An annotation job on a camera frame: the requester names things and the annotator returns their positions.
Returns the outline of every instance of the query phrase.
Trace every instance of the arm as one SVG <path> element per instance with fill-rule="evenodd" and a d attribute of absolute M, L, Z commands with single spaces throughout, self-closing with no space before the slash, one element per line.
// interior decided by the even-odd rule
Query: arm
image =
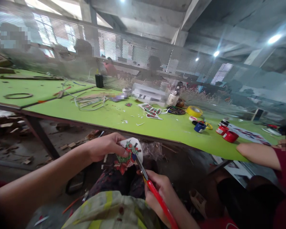
<path fill-rule="evenodd" d="M 93 139 L 59 159 L 0 188 L 0 214 L 9 227 L 26 225 L 34 211 L 45 204 L 72 177 L 105 154 L 127 156 L 116 142 L 125 138 L 113 133 Z"/>
<path fill-rule="evenodd" d="M 241 143 L 236 149 L 249 161 L 281 171 L 281 165 L 274 149 L 258 143 Z"/>
<path fill-rule="evenodd" d="M 151 170 L 146 170 L 146 172 L 150 180 L 155 183 L 156 189 L 158 189 L 159 194 L 161 195 L 168 209 L 175 218 L 178 227 L 180 229 L 200 228 L 178 198 L 174 188 L 172 187 L 171 182 L 169 181 L 169 178 L 167 176 L 159 175 Z M 160 204 L 156 200 L 153 193 L 148 189 L 146 184 L 145 196 L 146 202 L 151 207 L 151 209 L 156 212 L 156 214 L 159 216 L 162 222 L 166 224 L 168 228 L 171 228 Z"/>

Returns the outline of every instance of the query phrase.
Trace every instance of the blue paint jar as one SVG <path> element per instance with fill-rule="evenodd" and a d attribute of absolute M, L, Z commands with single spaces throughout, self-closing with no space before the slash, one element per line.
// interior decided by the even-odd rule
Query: blue paint jar
<path fill-rule="evenodd" d="M 202 133 L 206 129 L 206 125 L 203 123 L 197 123 L 196 126 L 194 127 L 194 130 L 198 133 Z"/>

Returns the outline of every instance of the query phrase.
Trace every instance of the plastic bag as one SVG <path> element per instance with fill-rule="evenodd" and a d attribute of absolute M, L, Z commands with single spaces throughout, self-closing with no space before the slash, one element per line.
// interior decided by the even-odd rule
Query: plastic bag
<path fill-rule="evenodd" d="M 162 143 L 139 139 L 142 147 L 143 157 L 148 157 L 155 161 L 164 158 L 162 153 Z"/>

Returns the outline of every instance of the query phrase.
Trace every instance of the black box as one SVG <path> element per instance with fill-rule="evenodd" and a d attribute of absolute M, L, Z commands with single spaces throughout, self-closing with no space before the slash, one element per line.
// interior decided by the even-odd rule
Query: black box
<path fill-rule="evenodd" d="M 104 83 L 103 83 L 103 76 L 96 74 L 95 75 L 95 82 L 96 82 L 96 87 L 98 88 L 103 88 L 104 87 Z"/>

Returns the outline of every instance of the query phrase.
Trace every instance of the ceiling light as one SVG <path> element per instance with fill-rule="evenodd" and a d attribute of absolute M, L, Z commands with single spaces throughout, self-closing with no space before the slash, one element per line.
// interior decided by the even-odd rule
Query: ceiling light
<path fill-rule="evenodd" d="M 280 35 L 280 34 L 274 35 L 272 38 L 269 39 L 268 44 L 273 44 L 273 43 L 277 42 L 278 39 L 281 38 L 281 36 L 282 35 Z"/>
<path fill-rule="evenodd" d="M 219 51 L 216 51 L 213 56 L 217 57 L 219 55 Z"/>

